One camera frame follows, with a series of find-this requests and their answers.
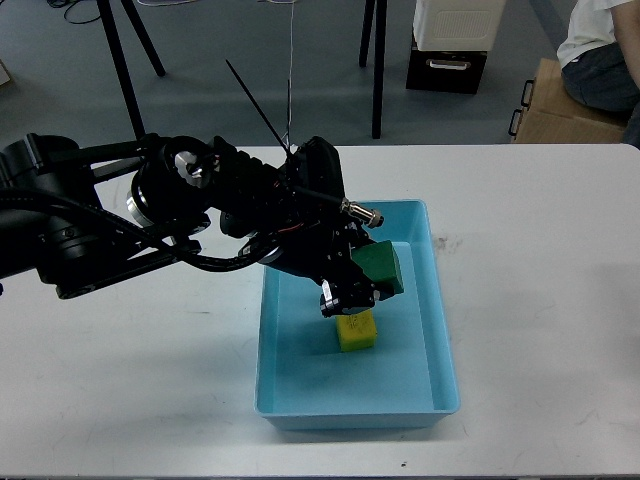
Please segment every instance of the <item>jeans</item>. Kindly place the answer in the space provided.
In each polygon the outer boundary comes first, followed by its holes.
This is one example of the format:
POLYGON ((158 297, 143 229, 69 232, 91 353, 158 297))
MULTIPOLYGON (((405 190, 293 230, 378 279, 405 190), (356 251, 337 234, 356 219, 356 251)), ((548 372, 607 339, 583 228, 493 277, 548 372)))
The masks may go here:
POLYGON ((583 105, 629 112, 622 142, 640 149, 640 90, 629 74, 620 45, 589 50, 562 69, 562 79, 569 95, 583 105))

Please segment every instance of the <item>black cable on floor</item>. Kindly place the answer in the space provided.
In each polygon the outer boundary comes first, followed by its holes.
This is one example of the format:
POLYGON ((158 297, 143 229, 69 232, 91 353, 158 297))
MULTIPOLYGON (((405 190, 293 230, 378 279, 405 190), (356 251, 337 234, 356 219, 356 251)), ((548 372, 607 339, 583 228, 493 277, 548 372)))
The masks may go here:
POLYGON ((51 7, 51 8, 65 8, 64 11, 64 19, 69 22, 72 23, 74 25, 86 25, 87 23, 92 23, 95 22, 97 20, 100 20, 100 15, 98 15, 95 18, 92 18, 90 20, 83 20, 80 22, 76 22, 73 20, 69 20, 69 11, 75 7, 77 4, 79 4, 80 2, 82 2, 82 0, 47 0, 47 4, 51 7))

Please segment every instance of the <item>white t-shirt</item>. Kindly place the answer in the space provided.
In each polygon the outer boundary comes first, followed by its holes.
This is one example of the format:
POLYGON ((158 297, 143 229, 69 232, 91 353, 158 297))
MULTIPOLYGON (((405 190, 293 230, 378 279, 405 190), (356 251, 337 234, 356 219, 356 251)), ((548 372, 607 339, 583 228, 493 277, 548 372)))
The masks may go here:
POLYGON ((564 67, 571 60, 594 48, 615 43, 611 8, 633 0, 578 0, 571 13, 569 35, 558 48, 564 67))

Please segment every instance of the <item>white box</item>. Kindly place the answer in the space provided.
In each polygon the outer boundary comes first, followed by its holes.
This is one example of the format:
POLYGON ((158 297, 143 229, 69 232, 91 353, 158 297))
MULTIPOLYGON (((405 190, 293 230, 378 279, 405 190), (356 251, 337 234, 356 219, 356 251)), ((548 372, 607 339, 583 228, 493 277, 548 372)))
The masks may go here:
POLYGON ((421 51, 488 52, 507 0, 417 0, 413 35, 421 51))

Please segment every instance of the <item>blue plastic tray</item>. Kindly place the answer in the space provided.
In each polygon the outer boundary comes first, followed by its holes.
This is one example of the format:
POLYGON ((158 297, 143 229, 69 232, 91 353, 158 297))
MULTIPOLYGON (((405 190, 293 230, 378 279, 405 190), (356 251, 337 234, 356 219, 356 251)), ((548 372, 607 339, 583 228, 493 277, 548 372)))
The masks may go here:
POLYGON ((373 348, 341 352, 311 280, 265 269, 256 411, 281 429, 428 427, 460 407, 426 206, 367 202, 405 292, 378 302, 373 348))

